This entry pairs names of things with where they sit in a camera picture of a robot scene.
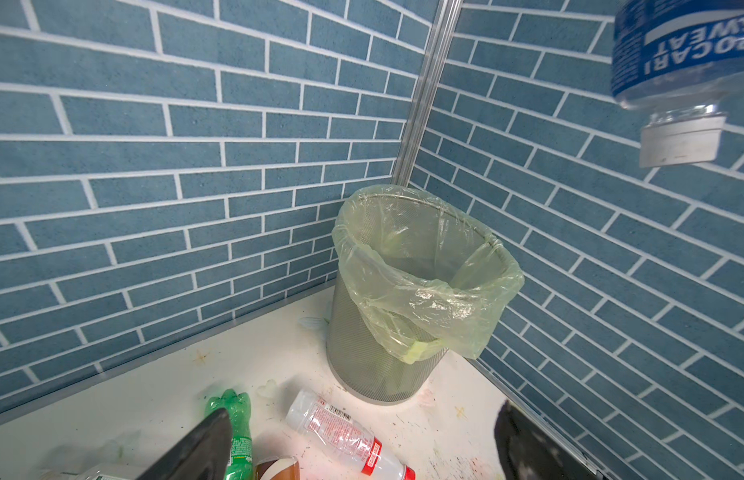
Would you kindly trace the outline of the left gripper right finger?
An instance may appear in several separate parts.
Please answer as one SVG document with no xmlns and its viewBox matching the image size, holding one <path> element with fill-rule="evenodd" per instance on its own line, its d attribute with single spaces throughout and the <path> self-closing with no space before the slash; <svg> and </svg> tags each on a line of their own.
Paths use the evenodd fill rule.
<svg viewBox="0 0 744 480">
<path fill-rule="evenodd" d="M 498 414 L 494 439 L 506 479 L 600 478 L 599 474 L 575 459 L 510 401 L 504 403 Z"/>
</svg>

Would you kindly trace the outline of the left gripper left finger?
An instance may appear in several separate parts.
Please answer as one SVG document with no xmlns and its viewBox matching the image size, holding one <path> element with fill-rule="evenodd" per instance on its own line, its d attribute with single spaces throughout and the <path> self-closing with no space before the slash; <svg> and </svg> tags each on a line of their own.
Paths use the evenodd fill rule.
<svg viewBox="0 0 744 480">
<path fill-rule="evenodd" d="M 224 479 L 233 439 L 229 413 L 220 408 L 167 451 L 139 480 Z"/>
</svg>

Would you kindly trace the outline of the blue label Pocari bottle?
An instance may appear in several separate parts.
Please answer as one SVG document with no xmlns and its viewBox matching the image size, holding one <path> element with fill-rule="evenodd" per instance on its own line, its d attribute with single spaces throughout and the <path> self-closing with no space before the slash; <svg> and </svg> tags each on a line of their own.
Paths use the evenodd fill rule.
<svg viewBox="0 0 744 480">
<path fill-rule="evenodd" d="M 639 164 L 716 159 L 722 99 L 744 90 L 744 1 L 632 0 L 615 16 L 611 93 L 646 111 Z"/>
</svg>

